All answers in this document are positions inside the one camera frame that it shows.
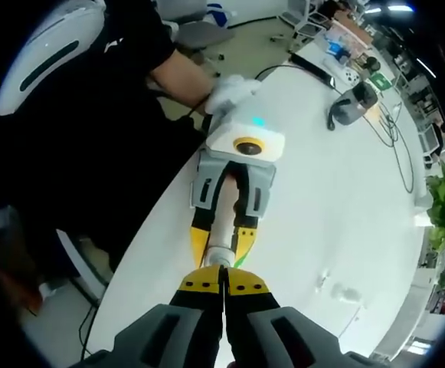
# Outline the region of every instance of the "white glove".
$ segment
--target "white glove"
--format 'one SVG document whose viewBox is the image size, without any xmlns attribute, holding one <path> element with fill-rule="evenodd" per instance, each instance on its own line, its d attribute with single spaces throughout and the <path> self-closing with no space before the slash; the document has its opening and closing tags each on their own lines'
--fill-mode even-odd
<svg viewBox="0 0 445 368">
<path fill-rule="evenodd" d="M 225 115 L 242 100 L 253 96 L 260 88 L 261 82 L 244 79 L 240 75 L 219 80 L 205 104 L 205 112 L 209 115 Z"/>
</svg>

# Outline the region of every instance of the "floor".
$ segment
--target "floor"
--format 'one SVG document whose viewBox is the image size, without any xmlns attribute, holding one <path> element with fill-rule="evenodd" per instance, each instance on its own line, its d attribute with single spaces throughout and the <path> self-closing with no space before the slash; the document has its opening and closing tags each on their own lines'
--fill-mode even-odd
<svg viewBox="0 0 445 368">
<path fill-rule="evenodd" d="M 278 19 L 241 25 L 234 31 L 233 39 L 206 51 L 208 54 L 224 54 L 224 61 L 217 62 L 221 77 L 240 74 L 252 78 L 265 67 L 280 64 L 288 57 L 284 41 L 270 41 L 271 36 L 289 35 L 291 32 L 291 29 Z M 207 66 L 203 68 L 211 74 L 214 72 Z M 174 101 L 161 99 L 161 102 L 167 117 L 172 120 L 188 112 L 186 107 Z M 200 123 L 201 117 L 196 116 L 195 122 Z M 88 241 L 83 242 L 83 252 L 105 279 L 111 278 L 106 253 Z M 53 367 L 67 367 L 79 360 L 81 345 L 78 329 L 88 308 L 87 302 L 72 285 L 67 284 L 47 300 L 37 317 L 30 314 L 23 315 L 22 324 L 25 332 Z M 84 332 L 88 323 L 89 321 L 83 326 Z"/>
</svg>

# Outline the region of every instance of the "yellow ring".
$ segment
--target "yellow ring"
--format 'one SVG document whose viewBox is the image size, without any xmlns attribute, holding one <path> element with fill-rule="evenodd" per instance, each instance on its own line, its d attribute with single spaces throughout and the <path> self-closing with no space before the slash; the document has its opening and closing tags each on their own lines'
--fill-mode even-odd
<svg viewBox="0 0 445 368">
<path fill-rule="evenodd" d="M 234 141 L 234 148 L 237 150 L 237 146 L 239 146 L 240 144 L 243 144 L 243 143 L 254 144 L 255 146 L 260 147 L 261 152 L 263 152 L 264 148 L 265 148 L 265 143 L 263 143 L 261 140 L 259 140 L 257 138 L 253 138 L 250 136 L 243 136 L 242 138 L 237 138 Z"/>
</svg>

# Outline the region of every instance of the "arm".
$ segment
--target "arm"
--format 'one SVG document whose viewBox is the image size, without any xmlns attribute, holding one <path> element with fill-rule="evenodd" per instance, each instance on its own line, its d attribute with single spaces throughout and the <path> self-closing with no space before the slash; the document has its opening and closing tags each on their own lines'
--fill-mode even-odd
<svg viewBox="0 0 445 368">
<path fill-rule="evenodd" d="M 168 94 L 188 107 L 199 104 L 214 86 L 201 67 L 176 50 L 150 75 Z M 204 106 L 203 103 L 198 111 L 205 111 Z"/>
</svg>

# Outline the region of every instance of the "white table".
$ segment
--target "white table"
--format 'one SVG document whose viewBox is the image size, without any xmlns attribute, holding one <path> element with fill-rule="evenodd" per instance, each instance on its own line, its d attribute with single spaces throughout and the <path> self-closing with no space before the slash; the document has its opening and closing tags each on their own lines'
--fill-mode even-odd
<svg viewBox="0 0 445 368">
<path fill-rule="evenodd" d="M 315 64 L 325 55 L 314 44 L 300 54 Z M 348 88 L 339 85 L 341 91 Z M 410 288 L 423 240 L 414 227 L 414 198 L 426 192 L 422 149 L 411 116 L 398 119 L 414 163 L 416 188 L 404 190 L 394 152 L 383 146 L 365 121 L 326 129 L 335 91 L 292 68 L 268 76 L 242 107 L 277 119 L 286 134 L 283 157 L 265 219 L 244 269 L 261 276 L 280 305 L 294 306 L 339 337 L 343 352 L 368 356 L 386 334 Z M 392 107 L 393 91 L 383 101 Z M 403 147 L 398 147 L 407 182 Z M 111 350 L 124 327 L 158 303 L 168 303 L 193 270 L 188 206 L 197 155 L 158 201 L 133 239 L 107 288 L 88 350 Z M 318 292 L 322 275 L 329 277 Z M 290 285 L 300 283 L 295 294 Z M 357 290 L 359 304 L 331 296 L 336 284 Z M 223 337 L 216 366 L 232 360 Z"/>
</svg>

